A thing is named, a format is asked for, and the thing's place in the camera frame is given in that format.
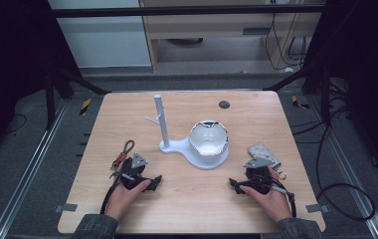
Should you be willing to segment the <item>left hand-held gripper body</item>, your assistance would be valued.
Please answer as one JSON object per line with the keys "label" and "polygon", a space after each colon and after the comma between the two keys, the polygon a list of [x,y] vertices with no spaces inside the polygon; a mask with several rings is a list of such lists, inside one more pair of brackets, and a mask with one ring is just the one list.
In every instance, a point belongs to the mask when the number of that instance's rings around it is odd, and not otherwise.
{"label": "left hand-held gripper body", "polygon": [[124,161],[119,171],[119,178],[126,189],[133,189],[145,180],[142,172],[147,163],[148,161],[137,152],[133,154],[133,157],[129,157]]}

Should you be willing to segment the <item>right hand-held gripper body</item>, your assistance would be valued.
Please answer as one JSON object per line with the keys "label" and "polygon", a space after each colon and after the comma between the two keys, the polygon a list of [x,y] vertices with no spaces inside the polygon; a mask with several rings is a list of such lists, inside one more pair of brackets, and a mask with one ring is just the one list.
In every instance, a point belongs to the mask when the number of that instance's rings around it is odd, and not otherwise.
{"label": "right hand-held gripper body", "polygon": [[272,164],[269,159],[261,157],[250,159],[244,164],[244,168],[246,169],[245,175],[248,178],[244,185],[254,188],[261,194],[268,194],[273,185],[269,171],[269,165]]}

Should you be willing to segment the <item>person's left hand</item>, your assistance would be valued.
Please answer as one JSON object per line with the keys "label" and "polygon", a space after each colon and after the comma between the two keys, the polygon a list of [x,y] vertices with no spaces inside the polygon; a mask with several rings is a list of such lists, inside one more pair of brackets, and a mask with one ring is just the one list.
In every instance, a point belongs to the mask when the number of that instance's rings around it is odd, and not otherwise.
{"label": "person's left hand", "polygon": [[119,221],[132,202],[149,184],[150,180],[146,179],[131,190],[126,189],[122,184],[117,185],[107,201],[104,214]]}

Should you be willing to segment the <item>person's right hand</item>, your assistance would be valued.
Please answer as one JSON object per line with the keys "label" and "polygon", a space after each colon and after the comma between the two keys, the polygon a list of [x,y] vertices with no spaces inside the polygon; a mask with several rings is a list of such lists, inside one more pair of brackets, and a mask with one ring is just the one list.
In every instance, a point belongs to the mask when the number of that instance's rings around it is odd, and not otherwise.
{"label": "person's right hand", "polygon": [[241,186],[241,189],[257,201],[274,222],[278,223],[283,219],[292,218],[286,196],[281,192],[271,189],[268,194],[261,194],[249,186]]}

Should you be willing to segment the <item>yellow black tape strip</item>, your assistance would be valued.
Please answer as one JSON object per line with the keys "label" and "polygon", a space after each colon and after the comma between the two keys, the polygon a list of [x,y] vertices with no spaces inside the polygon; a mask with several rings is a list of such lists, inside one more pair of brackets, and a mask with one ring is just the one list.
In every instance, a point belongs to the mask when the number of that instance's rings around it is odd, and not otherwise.
{"label": "yellow black tape strip", "polygon": [[92,101],[92,99],[90,99],[90,98],[84,100],[83,105],[80,109],[80,116],[84,116],[86,114],[91,101]]}
{"label": "yellow black tape strip", "polygon": [[300,109],[310,109],[308,104],[301,104],[296,96],[291,96],[291,103],[293,106],[298,107]]}

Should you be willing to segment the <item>white cabinet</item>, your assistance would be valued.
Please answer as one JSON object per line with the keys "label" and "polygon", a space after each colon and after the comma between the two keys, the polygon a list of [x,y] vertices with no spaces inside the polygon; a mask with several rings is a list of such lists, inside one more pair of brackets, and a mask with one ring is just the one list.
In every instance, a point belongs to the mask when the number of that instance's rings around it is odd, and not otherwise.
{"label": "white cabinet", "polygon": [[[138,0],[49,0],[53,10],[138,7]],[[59,18],[80,69],[150,67],[141,17]]]}

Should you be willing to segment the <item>dark curtain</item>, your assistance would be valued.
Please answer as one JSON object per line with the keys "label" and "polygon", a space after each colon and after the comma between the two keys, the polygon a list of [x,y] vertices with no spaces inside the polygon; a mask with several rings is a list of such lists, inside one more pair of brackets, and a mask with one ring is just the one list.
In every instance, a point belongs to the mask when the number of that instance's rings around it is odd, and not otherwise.
{"label": "dark curtain", "polygon": [[326,0],[308,48],[310,62],[333,33],[329,75],[347,82],[353,120],[378,162],[378,0]]}
{"label": "dark curtain", "polygon": [[0,137],[16,103],[42,90],[47,73],[80,73],[51,10],[48,0],[0,0]]}

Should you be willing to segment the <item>wooden desk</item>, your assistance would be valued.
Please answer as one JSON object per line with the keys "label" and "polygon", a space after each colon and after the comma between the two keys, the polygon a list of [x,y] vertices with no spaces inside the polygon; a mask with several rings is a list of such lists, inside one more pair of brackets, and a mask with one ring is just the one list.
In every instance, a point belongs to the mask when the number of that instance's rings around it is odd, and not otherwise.
{"label": "wooden desk", "polygon": [[[138,0],[142,7],[320,4],[325,0]],[[151,60],[157,61],[158,42],[164,39],[261,37],[272,66],[284,64],[291,40],[311,37],[318,13],[229,15],[166,15],[143,18]]]}

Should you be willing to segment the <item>white stand with post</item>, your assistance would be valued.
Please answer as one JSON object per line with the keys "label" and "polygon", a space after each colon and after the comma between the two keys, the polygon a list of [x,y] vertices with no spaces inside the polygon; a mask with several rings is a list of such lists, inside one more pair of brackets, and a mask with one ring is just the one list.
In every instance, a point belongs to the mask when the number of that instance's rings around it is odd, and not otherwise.
{"label": "white stand with post", "polygon": [[159,143],[159,149],[164,153],[180,153],[192,166],[202,170],[212,170],[222,165],[230,154],[230,147],[216,156],[201,156],[197,154],[189,143],[189,133],[179,140],[174,140],[169,137],[167,129],[166,115],[160,95],[154,96],[157,116],[155,119],[146,117],[147,120],[154,122],[160,126],[162,140]]}

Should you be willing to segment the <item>grey table bracket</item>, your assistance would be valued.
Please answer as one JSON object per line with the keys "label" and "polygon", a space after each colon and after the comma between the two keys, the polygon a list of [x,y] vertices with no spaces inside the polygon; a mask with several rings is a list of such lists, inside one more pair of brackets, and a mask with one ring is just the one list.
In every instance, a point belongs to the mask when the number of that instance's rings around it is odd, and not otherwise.
{"label": "grey table bracket", "polygon": [[55,207],[55,211],[56,212],[63,212],[63,211],[75,212],[77,208],[78,208],[77,204],[65,203],[65,204],[58,204]]}
{"label": "grey table bracket", "polygon": [[308,213],[312,212],[321,212],[321,213],[327,213],[329,211],[329,208],[326,205],[320,205],[320,204],[309,204],[305,206]]}

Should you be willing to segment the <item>metal floor rail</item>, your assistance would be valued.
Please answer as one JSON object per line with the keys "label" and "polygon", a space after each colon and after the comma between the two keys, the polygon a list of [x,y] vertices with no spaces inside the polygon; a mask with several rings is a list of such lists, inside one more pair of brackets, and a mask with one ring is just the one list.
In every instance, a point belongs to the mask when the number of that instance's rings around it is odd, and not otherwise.
{"label": "metal floor rail", "polygon": [[5,239],[8,231],[23,204],[23,201],[29,191],[31,184],[34,181],[39,167],[45,158],[45,155],[53,141],[53,138],[64,118],[65,111],[70,104],[69,100],[60,100],[59,106],[55,111],[55,118],[50,127],[48,127],[37,148],[35,149],[30,162],[28,163],[24,173],[21,176],[10,200],[8,201],[3,213],[0,216],[0,239]]}
{"label": "metal floor rail", "polygon": [[[315,160],[315,175],[317,179],[318,188],[320,190],[319,198],[325,198],[328,203],[333,206],[334,203],[328,198],[327,193],[330,189],[337,187],[344,187],[352,196],[359,215],[351,215],[343,210],[339,213],[350,220],[363,222],[366,224],[373,239],[378,239],[378,211],[371,196],[366,192],[362,181],[359,179],[357,173],[354,171],[352,164],[348,161],[339,140],[336,138],[332,127],[330,126],[332,116],[338,114],[336,110],[327,117],[320,114],[321,106],[316,97],[307,97],[311,110],[316,115],[319,121],[318,126],[322,129],[322,136],[319,140],[318,151]],[[327,143],[333,155],[333,160],[337,165],[340,174],[342,175],[342,182],[333,182],[327,186],[322,186],[319,175],[319,161],[322,153],[323,145]]]}

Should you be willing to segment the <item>black frame strut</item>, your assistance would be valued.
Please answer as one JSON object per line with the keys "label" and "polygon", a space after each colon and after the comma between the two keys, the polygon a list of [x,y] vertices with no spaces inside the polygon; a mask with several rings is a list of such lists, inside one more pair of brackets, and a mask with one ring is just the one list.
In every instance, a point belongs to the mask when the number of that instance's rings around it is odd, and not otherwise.
{"label": "black frame strut", "polygon": [[69,81],[79,84],[80,86],[90,90],[98,95],[108,94],[107,90],[99,88],[78,75],[65,70],[55,69],[48,71],[45,75],[45,93],[46,93],[46,109],[47,109],[47,125],[46,129],[52,127],[55,122],[55,99],[54,90],[57,90],[63,99],[70,99],[74,95],[74,90]]}
{"label": "black frame strut", "polygon": [[317,87],[320,87],[320,115],[327,125],[330,125],[329,113],[329,71],[326,64],[309,64],[301,70],[291,74],[282,81],[265,88],[265,91],[279,91],[284,86],[298,80],[305,78],[301,90],[305,94],[314,93]]}

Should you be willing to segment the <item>black frame bar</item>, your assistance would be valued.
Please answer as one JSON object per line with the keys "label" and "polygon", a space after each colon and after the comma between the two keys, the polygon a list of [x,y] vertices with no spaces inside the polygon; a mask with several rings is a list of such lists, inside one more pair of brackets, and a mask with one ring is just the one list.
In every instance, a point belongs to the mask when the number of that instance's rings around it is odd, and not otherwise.
{"label": "black frame bar", "polygon": [[138,8],[59,9],[51,10],[49,14],[57,18],[79,18],[217,14],[318,13],[325,11],[326,7],[326,4],[176,6]]}

